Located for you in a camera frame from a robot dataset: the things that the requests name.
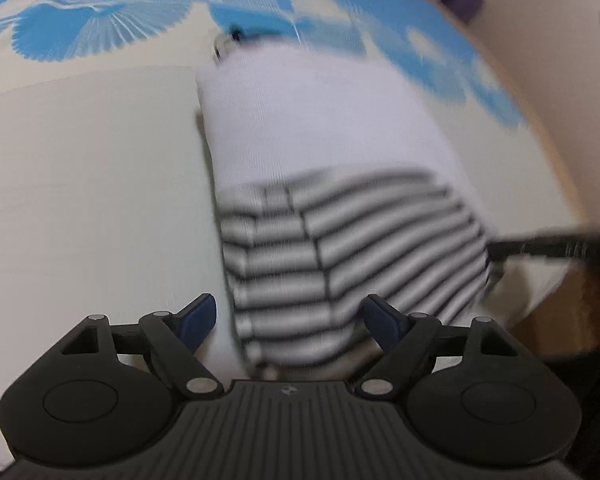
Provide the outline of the white striped sock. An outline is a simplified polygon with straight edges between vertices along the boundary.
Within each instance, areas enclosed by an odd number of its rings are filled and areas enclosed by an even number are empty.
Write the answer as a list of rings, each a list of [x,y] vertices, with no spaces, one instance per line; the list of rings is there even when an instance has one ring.
[[[378,355],[362,300],[455,323],[490,269],[477,192],[393,67],[261,41],[197,76],[234,332],[257,378]]]

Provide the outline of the blue white patterned bedsheet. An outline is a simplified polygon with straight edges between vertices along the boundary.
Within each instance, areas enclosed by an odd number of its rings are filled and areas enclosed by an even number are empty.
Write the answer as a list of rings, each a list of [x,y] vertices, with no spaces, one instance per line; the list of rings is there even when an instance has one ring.
[[[495,231],[580,222],[530,106],[432,0],[0,0],[0,397],[84,316],[203,292],[204,362],[242,376],[196,88],[233,26],[400,70]]]

